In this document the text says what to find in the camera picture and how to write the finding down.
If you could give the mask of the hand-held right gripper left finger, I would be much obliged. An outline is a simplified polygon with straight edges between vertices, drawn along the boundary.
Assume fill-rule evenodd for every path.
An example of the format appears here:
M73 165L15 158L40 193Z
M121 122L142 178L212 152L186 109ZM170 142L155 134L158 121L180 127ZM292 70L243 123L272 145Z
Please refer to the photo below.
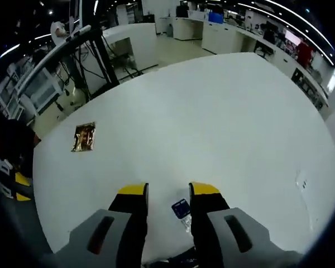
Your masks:
M148 183L121 188L108 209L71 231L69 243L55 255L59 267L140 267L148 203Z

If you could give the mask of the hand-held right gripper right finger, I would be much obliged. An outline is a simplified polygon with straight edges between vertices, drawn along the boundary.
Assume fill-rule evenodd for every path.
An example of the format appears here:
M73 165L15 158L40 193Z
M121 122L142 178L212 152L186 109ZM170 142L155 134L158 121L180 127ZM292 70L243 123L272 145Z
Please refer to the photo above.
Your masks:
M191 182L189 191L199 267L297 267L299 253L279 248L266 227L230 208L217 188Z

